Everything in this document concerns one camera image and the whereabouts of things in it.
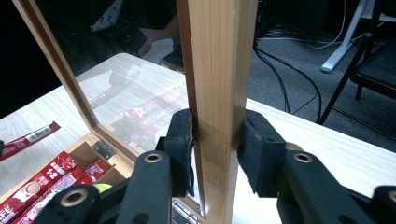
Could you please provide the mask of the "wooden box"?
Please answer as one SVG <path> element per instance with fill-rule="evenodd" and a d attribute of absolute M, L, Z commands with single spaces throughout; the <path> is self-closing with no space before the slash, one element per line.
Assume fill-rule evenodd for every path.
<path fill-rule="evenodd" d="M 93 145 L 100 141 L 92 134 L 73 142 L 68 147 L 56 147 L 50 139 L 44 139 L 23 152 L 0 162 L 0 203 L 13 194 L 20 186 L 31 179 L 62 151 L 73 157 L 81 169 L 85 169 L 97 158 L 104 159 L 94 149 Z M 98 183 L 117 185 L 131 176 L 133 166 L 115 154 L 106 162 L 111 168 L 98 180 Z"/>

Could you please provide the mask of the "red sachet packet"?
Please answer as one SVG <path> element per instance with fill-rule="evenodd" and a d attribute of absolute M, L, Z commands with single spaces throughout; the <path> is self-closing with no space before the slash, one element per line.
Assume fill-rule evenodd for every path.
<path fill-rule="evenodd" d="M 77 166 L 66 152 L 61 152 L 31 179 L 0 203 L 0 224 L 9 224 L 50 186 Z"/>
<path fill-rule="evenodd" d="M 102 159 L 92 161 L 85 169 L 85 175 L 80 179 L 80 183 L 92 185 L 96 183 L 109 169 L 110 165 Z"/>
<path fill-rule="evenodd" d="M 84 175 L 84 172 L 79 167 L 65 174 L 37 198 L 34 203 L 11 224 L 34 224 L 37 216 L 56 194 L 77 183 Z"/>
<path fill-rule="evenodd" d="M 22 137 L 14 139 L 8 143 L 4 143 L 3 155 L 0 157 L 0 162 L 7 160 L 10 157 L 22 152 L 26 148 L 38 143 L 42 139 L 57 132 L 61 126 L 53 121 L 51 124 L 46 125 L 38 130 L 28 133 Z"/>

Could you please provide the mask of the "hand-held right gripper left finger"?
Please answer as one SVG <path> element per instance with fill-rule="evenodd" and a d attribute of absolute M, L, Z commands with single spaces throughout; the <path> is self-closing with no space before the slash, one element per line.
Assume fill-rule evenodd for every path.
<path fill-rule="evenodd" d="M 166 136 L 160 136 L 156 146 L 156 150 L 165 152 L 170 158 L 173 197 L 194 195 L 192 148 L 192 115 L 189 109 L 182 109 L 172 116 Z"/>

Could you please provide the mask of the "black folding chair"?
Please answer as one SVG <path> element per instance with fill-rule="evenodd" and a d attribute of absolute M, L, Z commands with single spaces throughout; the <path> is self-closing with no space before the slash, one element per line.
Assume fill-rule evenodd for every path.
<path fill-rule="evenodd" d="M 358 46 L 357 52 L 343 74 L 323 114 L 317 120 L 317 124 L 322 125 L 330 112 L 335 110 L 361 125 L 396 141 L 396 132 L 391 134 L 381 131 L 375 126 L 334 106 L 349 80 L 357 85 L 356 100 L 361 98 L 363 89 L 368 89 L 396 100 L 396 37 L 382 47 L 373 50 L 381 15 L 386 13 L 386 8 L 390 5 L 396 6 L 396 0 L 374 0 L 368 32 Z"/>

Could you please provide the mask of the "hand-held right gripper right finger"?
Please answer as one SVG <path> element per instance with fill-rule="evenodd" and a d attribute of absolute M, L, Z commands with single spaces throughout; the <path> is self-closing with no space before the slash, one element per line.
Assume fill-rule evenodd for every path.
<path fill-rule="evenodd" d="M 259 112 L 246 110 L 240 146 L 239 165 L 252 191 L 260 198 L 276 198 L 276 166 L 286 153 L 286 141 Z"/>

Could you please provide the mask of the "grey metal bracket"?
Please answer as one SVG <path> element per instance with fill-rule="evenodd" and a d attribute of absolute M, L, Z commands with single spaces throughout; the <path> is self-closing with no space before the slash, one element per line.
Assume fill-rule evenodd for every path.
<path fill-rule="evenodd" d="M 118 20 L 124 0 L 114 0 L 104 14 L 91 26 L 92 32 L 99 32 L 113 27 Z"/>

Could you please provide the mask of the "metal box hinge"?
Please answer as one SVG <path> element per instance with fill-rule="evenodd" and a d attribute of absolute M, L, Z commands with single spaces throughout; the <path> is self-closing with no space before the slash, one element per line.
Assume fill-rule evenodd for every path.
<path fill-rule="evenodd" d="M 102 140 L 97 141 L 93 145 L 93 149 L 106 160 L 109 160 L 116 154 L 114 149 Z"/>
<path fill-rule="evenodd" d="M 199 218 L 181 202 L 172 201 L 172 224 L 200 224 Z"/>

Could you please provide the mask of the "yellow-green packet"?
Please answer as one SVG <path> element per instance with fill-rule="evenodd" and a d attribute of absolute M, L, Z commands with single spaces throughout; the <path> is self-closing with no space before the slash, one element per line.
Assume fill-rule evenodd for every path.
<path fill-rule="evenodd" d="M 94 184 L 94 186 L 99 190 L 100 193 L 112 188 L 111 185 L 106 183 Z"/>

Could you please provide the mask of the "white desk leg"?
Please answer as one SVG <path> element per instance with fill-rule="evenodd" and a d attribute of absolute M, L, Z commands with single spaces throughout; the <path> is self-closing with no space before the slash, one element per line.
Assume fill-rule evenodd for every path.
<path fill-rule="evenodd" d="M 330 73 L 335 66 L 343 59 L 347 54 L 350 47 L 352 46 L 352 36 L 358 26 L 360 19 L 369 19 L 371 13 L 369 12 L 374 6 L 374 0 L 359 0 L 359 3 L 355 9 L 354 15 L 351 19 L 350 24 L 347 27 L 346 34 L 340 46 L 332 53 L 327 61 L 320 67 L 320 71 L 323 73 Z"/>

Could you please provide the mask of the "black yellow-edged object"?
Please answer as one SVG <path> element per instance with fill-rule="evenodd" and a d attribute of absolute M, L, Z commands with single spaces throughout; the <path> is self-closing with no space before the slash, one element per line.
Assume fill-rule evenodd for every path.
<path fill-rule="evenodd" d="M 184 62 L 181 48 L 175 48 L 171 53 L 159 60 L 159 64 L 171 70 L 184 73 Z"/>

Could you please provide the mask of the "wooden framed glass box lid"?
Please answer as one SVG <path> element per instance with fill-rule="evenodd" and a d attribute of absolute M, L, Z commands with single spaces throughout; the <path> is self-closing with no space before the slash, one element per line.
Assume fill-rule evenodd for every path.
<path fill-rule="evenodd" d="M 133 169 L 190 110 L 194 195 L 175 200 L 231 224 L 257 0 L 124 0 L 99 32 L 114 0 L 12 1 L 91 134 Z M 159 64 L 175 48 L 183 74 Z"/>

